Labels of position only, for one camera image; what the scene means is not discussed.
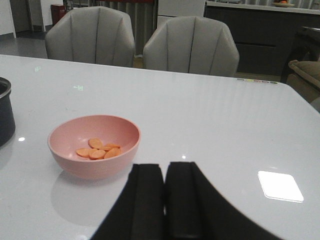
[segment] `glossy table surface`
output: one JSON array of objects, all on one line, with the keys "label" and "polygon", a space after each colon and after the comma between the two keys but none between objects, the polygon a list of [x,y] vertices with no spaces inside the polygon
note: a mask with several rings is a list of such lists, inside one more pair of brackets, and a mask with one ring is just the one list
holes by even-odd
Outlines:
[{"label": "glossy table surface", "polygon": [[[207,75],[0,55],[12,85],[14,136],[0,147],[0,239],[86,240],[131,166],[111,178],[70,176],[47,138],[86,115],[141,130],[134,163],[196,162],[216,189],[285,240],[320,239],[320,115],[289,86]],[[303,199],[266,197],[258,172],[294,177]]]}]

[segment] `cabinet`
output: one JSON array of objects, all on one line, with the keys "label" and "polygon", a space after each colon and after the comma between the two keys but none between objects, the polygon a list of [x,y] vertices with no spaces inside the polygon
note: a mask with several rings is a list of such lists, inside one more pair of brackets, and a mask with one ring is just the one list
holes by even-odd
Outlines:
[{"label": "cabinet", "polygon": [[280,76],[297,30],[320,28],[316,14],[207,6],[204,15],[230,28],[242,73]]}]

